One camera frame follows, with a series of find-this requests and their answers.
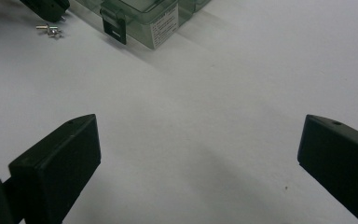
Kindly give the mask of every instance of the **metal screw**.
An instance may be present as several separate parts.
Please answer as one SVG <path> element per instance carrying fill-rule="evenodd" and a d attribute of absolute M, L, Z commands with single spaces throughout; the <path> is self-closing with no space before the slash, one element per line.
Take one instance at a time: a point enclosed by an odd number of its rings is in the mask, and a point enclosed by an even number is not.
<path fill-rule="evenodd" d="M 61 37 L 62 30 L 60 30 L 57 26 L 49 26 L 48 23 L 46 25 L 36 26 L 37 30 L 46 30 L 48 36 L 50 37 Z"/>

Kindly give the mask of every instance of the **clear plastic box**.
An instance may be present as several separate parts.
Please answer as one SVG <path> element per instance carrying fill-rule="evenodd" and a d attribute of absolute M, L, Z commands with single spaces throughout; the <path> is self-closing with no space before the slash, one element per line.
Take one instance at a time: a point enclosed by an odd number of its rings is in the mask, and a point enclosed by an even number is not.
<path fill-rule="evenodd" d="M 130 35 L 150 49 L 157 48 L 180 25 L 210 2 L 210 0 L 75 1 L 102 17 L 103 30 L 113 38 L 126 44 L 126 35 Z"/>

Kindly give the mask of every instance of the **white table surface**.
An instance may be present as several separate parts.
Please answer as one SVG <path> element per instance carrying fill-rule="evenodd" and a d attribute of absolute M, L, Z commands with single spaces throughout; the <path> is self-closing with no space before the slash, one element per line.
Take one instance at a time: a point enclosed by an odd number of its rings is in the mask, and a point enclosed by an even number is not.
<path fill-rule="evenodd" d="M 358 130 L 358 1 L 213 0 L 157 50 L 0 0 L 0 178 L 68 119 L 103 160 L 64 223 L 358 223 L 296 160 L 307 114 Z"/>

